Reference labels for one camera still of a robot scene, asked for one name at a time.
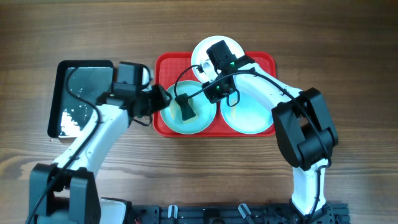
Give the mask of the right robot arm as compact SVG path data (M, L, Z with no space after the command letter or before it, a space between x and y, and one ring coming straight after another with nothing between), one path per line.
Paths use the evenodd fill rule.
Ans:
M237 57L224 40L206 54L215 77L202 85L211 103L233 93L245 93L270 110L279 151L293 168L294 210L310 223L320 217L326 204L324 176L331 166L338 134L323 98L316 89L301 90L266 73L244 54Z

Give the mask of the white round plate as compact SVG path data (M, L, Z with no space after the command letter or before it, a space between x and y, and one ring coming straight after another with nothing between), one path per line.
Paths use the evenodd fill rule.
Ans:
M222 35L215 35L211 37L207 37L206 39L202 40L194 49L191 56L191 64L192 65L199 65L201 60L210 59L207 55L207 50L215 43L219 41L225 41L226 45L230 49L232 54L235 54L237 58L240 58L244 55L243 48L233 39L222 36ZM216 74L207 75L205 73L199 73L198 68L195 67L193 69L194 75L201 83L206 83L208 81L213 81L216 78Z

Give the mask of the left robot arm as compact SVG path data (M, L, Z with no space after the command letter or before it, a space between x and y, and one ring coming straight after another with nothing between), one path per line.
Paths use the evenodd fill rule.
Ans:
M72 145L52 164L37 164L30 173L27 223L134 223L132 204L99 198L95 177L116 140L132 122L151 117L172 99L161 85L151 85L150 69L121 62L118 75L100 75L104 88L94 102L74 93L79 70L97 72L99 60L73 62L59 85L81 105L90 106L90 118Z

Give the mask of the light blue plate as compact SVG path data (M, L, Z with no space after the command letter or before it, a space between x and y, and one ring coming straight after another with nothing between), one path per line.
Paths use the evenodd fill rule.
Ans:
M243 134L259 134L273 125L271 112L258 103L253 97L241 92L240 101L237 93L223 98L220 103L220 110L226 124L233 130Z
M180 134L196 134L205 130L213 122L217 106L211 104L204 93L189 99L189 104L196 115L194 118L183 121L180 107L174 100L174 85L171 85L167 92L172 95L172 101L166 109L160 111L160 115L165 125L172 131Z

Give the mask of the green and yellow sponge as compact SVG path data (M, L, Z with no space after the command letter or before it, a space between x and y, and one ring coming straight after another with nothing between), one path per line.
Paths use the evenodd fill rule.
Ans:
M170 115L172 119L180 116L183 124L191 123L197 119L197 114L193 109L191 98L186 93L177 95L170 104Z

